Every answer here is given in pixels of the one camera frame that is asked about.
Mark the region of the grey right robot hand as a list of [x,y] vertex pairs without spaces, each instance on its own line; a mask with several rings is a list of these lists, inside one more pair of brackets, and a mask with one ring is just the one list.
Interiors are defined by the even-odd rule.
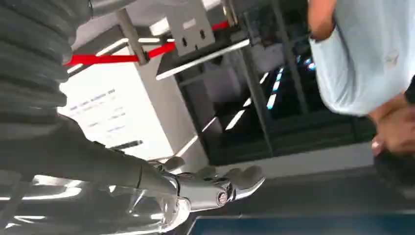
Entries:
[[0,232],[3,235],[163,234],[192,212],[251,196],[261,168],[172,174],[174,157],[148,162],[89,141],[78,124],[0,123]]

